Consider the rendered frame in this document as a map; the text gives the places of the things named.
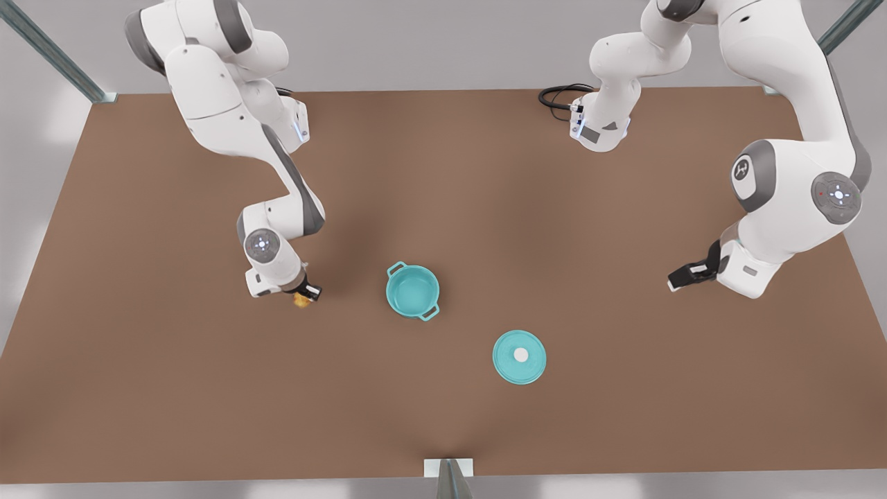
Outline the teal pot lid white knob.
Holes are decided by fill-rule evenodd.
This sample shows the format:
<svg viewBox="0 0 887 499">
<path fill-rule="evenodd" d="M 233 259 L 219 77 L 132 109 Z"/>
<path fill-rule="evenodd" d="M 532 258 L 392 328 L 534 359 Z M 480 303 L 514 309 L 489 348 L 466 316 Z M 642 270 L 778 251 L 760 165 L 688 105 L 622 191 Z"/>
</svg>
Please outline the teal pot lid white knob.
<svg viewBox="0 0 887 499">
<path fill-rule="evenodd" d="M 498 375 L 508 383 L 528 385 L 545 372 L 546 351 L 529 331 L 508 331 L 494 344 L 492 361 Z"/>
</svg>

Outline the silver frame post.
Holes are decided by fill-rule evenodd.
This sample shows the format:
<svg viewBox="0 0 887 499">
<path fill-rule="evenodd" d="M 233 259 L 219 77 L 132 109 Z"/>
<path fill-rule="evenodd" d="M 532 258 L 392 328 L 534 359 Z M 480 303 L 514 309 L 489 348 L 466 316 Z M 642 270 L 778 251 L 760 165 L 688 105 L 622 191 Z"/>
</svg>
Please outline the silver frame post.
<svg viewBox="0 0 887 499">
<path fill-rule="evenodd" d="M 887 0 L 799 0 L 805 13 L 829 20 L 829 26 L 817 38 L 818 47 L 831 64 L 834 51 L 851 37 Z"/>
<path fill-rule="evenodd" d="M 425 459 L 423 476 L 437 479 L 435 499 L 474 499 L 466 480 L 474 477 L 472 458 Z"/>
<path fill-rule="evenodd" d="M 92 104 L 117 101 L 118 94 L 95 83 L 13 0 L 0 0 L 0 19 Z"/>
</svg>

